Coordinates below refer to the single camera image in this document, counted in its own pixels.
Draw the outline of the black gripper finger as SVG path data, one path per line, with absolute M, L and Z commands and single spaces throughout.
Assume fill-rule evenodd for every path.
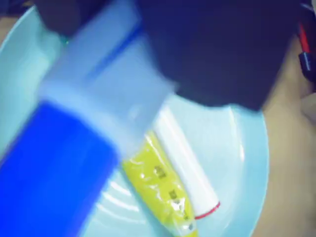
M 37 11 L 45 26 L 61 35 L 73 35 L 80 26 L 78 0 L 37 0 Z
M 260 110 L 296 30 L 298 0 L 139 0 L 159 70 L 178 95 Z

